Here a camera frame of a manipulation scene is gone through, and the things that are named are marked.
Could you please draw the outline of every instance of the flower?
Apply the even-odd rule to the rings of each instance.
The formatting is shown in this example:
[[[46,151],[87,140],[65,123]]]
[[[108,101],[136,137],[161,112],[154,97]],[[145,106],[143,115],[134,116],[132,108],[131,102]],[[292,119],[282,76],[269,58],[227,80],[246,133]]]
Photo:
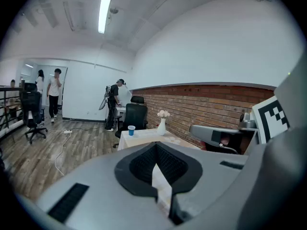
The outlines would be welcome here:
[[[168,111],[164,111],[164,110],[161,110],[160,112],[158,112],[157,115],[160,118],[166,118],[166,117],[171,116],[171,114]]]

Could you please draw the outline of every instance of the woman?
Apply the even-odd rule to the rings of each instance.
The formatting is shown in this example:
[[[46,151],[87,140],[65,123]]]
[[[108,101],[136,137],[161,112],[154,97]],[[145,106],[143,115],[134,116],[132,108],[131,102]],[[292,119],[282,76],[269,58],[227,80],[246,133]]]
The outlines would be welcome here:
[[[40,113],[43,113],[43,111],[42,111],[43,87],[44,87],[44,72],[43,72],[43,70],[38,71],[38,78],[36,79],[35,83],[37,85],[37,91],[40,92],[39,110],[40,110]]]

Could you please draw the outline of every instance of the brick wall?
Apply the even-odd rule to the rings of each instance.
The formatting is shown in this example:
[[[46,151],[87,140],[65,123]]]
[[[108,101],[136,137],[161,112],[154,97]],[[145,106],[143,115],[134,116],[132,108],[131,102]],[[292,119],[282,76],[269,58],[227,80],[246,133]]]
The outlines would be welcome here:
[[[133,91],[143,96],[148,107],[147,128],[157,128],[160,110],[171,116],[166,129],[184,140],[200,146],[189,133],[192,124],[237,128],[243,112],[250,112],[253,105],[272,96],[273,91],[238,86],[182,85]]]

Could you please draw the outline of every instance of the office chair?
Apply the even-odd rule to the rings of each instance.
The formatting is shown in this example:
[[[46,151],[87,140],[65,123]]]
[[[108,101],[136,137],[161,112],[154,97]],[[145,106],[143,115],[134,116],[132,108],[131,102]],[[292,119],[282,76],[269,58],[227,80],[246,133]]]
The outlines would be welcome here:
[[[48,131],[46,128],[37,128],[37,124],[39,124],[42,121],[42,114],[39,110],[39,101],[40,101],[40,93],[37,92],[36,85],[34,86],[25,86],[25,90],[20,93],[20,101],[21,105],[23,107],[23,121],[24,124],[26,124],[30,130],[25,133],[26,138],[28,139],[28,134],[32,133],[29,142],[32,144],[32,138],[35,134],[41,134],[43,135],[44,139],[46,139],[46,135],[41,132],[41,130]],[[29,112],[31,111],[32,118],[29,118]]]
[[[26,91],[26,92],[37,91],[37,85],[34,84],[34,83],[25,82],[24,83],[24,91]],[[45,107],[42,107],[42,111],[43,111],[42,121],[44,122],[45,121]]]
[[[126,116],[125,121],[123,123],[123,127],[119,128],[119,119],[121,116],[116,117],[118,130],[115,133],[115,136],[120,138],[121,132],[128,130],[129,125],[135,126],[135,129],[146,129],[146,125],[148,122],[145,120],[145,116],[147,114],[147,107],[144,105],[144,98],[141,96],[133,96],[130,100],[136,104],[127,104],[126,105]],[[119,143],[115,143],[113,148],[116,148]]]

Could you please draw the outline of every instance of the person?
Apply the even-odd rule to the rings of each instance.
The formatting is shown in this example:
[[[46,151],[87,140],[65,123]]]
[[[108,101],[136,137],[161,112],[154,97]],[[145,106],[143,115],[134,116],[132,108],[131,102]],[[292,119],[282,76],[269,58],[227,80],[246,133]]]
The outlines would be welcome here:
[[[12,79],[11,81],[11,88],[15,88],[15,80]],[[19,96],[19,91],[7,91],[6,92],[8,99],[8,109],[9,109],[9,114],[11,116],[11,119],[17,117],[17,106],[14,105],[15,101],[18,99]]]
[[[43,113],[42,110],[42,100],[43,100],[43,87],[44,87],[44,72],[43,70],[38,71],[38,78],[35,81],[37,85],[37,91],[40,92],[40,101],[39,101],[39,111]]]
[[[59,100],[59,89],[62,86],[59,75],[62,71],[59,68],[54,70],[54,77],[49,80],[47,89],[47,98],[49,98],[49,114],[51,117],[51,123],[54,123],[54,118],[57,118],[58,114],[58,100]]]
[[[114,131],[112,126],[114,122],[116,104],[120,106],[120,102],[118,99],[118,87],[121,87],[123,84],[125,84],[125,81],[123,79],[119,79],[117,80],[116,84],[112,85],[110,88],[109,99],[107,102],[107,106],[109,108],[109,115],[106,121],[107,122],[105,127],[106,131],[110,132]]]

